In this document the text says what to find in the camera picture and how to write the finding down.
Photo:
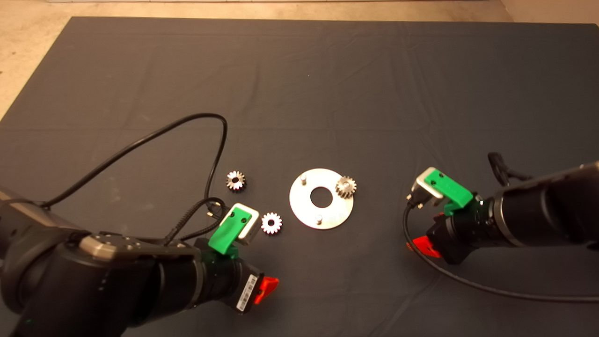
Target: red latch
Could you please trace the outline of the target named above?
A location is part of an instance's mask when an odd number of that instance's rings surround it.
[[[428,236],[425,235],[425,236],[418,237],[418,238],[412,240],[412,242],[414,243],[414,246],[416,246],[418,248],[418,250],[420,252],[422,252],[424,255],[428,255],[431,257],[437,257],[437,258],[441,257],[441,253],[439,253],[432,247],[432,243],[428,239]],[[406,243],[406,246],[408,247],[409,250],[412,250],[412,246],[410,246],[409,243]]]
[[[267,297],[268,294],[272,293],[278,285],[278,278],[265,276],[262,279],[262,283],[260,283],[260,288],[258,290],[258,295],[256,295],[256,299],[254,300],[254,304],[260,304],[260,302],[262,302],[262,300]]]

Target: small gear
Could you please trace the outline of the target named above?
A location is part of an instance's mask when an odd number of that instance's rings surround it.
[[[358,186],[356,185],[356,181],[348,176],[343,176],[337,182],[335,186],[335,191],[337,194],[344,199],[350,198],[355,192]]]
[[[246,176],[239,171],[231,171],[226,175],[226,186],[232,192],[241,192],[246,188]]]
[[[281,227],[283,226],[283,221],[281,220],[281,216],[276,213],[266,213],[262,217],[262,231],[268,235],[277,234]]]

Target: washer plate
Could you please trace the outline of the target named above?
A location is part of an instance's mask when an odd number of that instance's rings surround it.
[[[306,226],[315,229],[331,229],[342,224],[352,213],[353,196],[344,199],[335,192],[339,179],[339,173],[327,168],[313,168],[298,176],[289,191],[289,203],[295,216]],[[312,191],[319,187],[328,189],[333,197],[331,204],[325,208],[312,203]]]

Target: label sticker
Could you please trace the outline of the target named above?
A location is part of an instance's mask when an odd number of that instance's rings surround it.
[[[243,288],[239,302],[237,302],[237,310],[244,311],[246,309],[247,301],[249,301],[250,296],[252,295],[257,280],[258,278],[254,275],[250,275],[247,279],[246,287]]]

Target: black cord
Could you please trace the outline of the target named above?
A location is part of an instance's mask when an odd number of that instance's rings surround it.
[[[487,159],[493,170],[495,178],[501,186],[510,186],[510,178],[516,178],[521,181],[530,180],[533,177],[528,174],[523,174],[510,169],[504,162],[501,154],[490,152],[487,154]]]
[[[220,156],[223,152],[223,149],[225,147],[225,141],[226,141],[226,133],[227,133],[227,122],[226,119],[218,114],[215,113],[196,113],[194,115],[189,115],[187,117],[183,117],[177,121],[174,121],[148,135],[146,135],[145,137],[142,137],[138,140],[136,140],[135,142],[125,146],[123,149],[121,149],[120,151],[118,151],[116,154],[114,154],[112,157],[110,157],[109,159],[105,160],[102,164],[98,165],[95,169],[93,169],[92,171],[90,171],[88,174],[86,174],[85,176],[83,176],[83,178],[79,179],[79,181],[77,181],[75,184],[73,184],[71,187],[67,188],[64,192],[60,193],[59,195],[57,195],[56,197],[45,201],[44,203],[40,204],[40,207],[43,208],[49,208],[50,206],[53,206],[59,202],[61,202],[62,200],[66,199],[67,197],[69,197],[71,194],[75,193],[77,190],[79,190],[81,187],[83,187],[85,184],[87,184],[90,180],[92,180],[95,176],[97,176],[98,174],[100,174],[100,172],[104,171],[105,169],[107,169],[109,166],[111,166],[112,164],[114,164],[117,160],[123,158],[126,154],[128,154],[129,152],[135,150],[136,148],[140,147],[141,145],[171,131],[172,129],[185,124],[189,121],[193,121],[195,119],[201,119],[201,118],[215,118],[220,120],[223,123],[223,133],[222,133],[222,138],[220,139],[220,145],[219,145],[219,150],[216,154],[216,158],[214,159],[214,163],[212,164],[212,168],[210,169],[210,174],[208,175],[208,181],[206,183],[206,188],[204,190],[204,198],[208,198],[208,195],[210,195],[210,185],[212,184],[212,178],[214,177],[214,172],[216,171],[216,166],[219,163],[220,160]]]
[[[206,228],[200,229],[198,231],[195,231],[193,233],[189,233],[187,235],[184,235],[184,236],[180,237],[179,240],[185,241],[185,240],[193,239],[193,238],[198,237],[198,236],[202,236],[202,235],[204,235],[206,233],[209,233],[209,232],[213,231],[216,227],[219,226],[219,224],[220,224],[220,220],[217,220],[215,223],[213,223],[212,225],[209,225]]]
[[[414,208],[413,205],[408,204],[406,209],[404,210],[403,215],[403,226],[404,226],[404,237],[406,242],[411,246],[412,251],[418,255],[420,259],[426,262],[429,266],[431,266],[436,271],[442,273],[448,278],[460,282],[461,284],[467,285],[469,287],[485,291],[487,293],[511,297],[515,299],[523,299],[523,300],[533,300],[533,301],[541,301],[541,302],[558,302],[558,303],[599,303],[599,296],[552,296],[552,295],[543,295],[543,294],[525,294],[525,293],[516,293],[514,291],[502,290],[494,287],[489,287],[487,285],[479,284],[463,277],[460,277],[445,268],[438,266],[433,261],[429,260],[422,252],[418,250],[416,246],[414,246],[412,239],[410,237],[410,230],[408,229],[408,215],[410,211]]]
[[[209,202],[219,203],[221,205],[225,204],[221,199],[216,198],[216,197],[204,198],[204,199],[196,202],[189,210],[187,210],[187,212],[185,212],[185,214],[183,215],[181,220],[179,220],[177,225],[175,225],[175,227],[170,231],[170,233],[168,233],[167,236],[164,237],[162,244],[164,246],[168,246],[169,243],[171,243],[175,239],[175,236],[177,236],[177,234],[179,234],[181,229],[183,229],[183,227],[187,224],[187,222],[195,214],[195,212],[197,212],[200,207],[202,207],[203,205],[205,205]],[[212,231],[217,226],[218,226],[218,222],[206,227],[203,230],[207,230],[206,233],[208,233],[209,231]]]

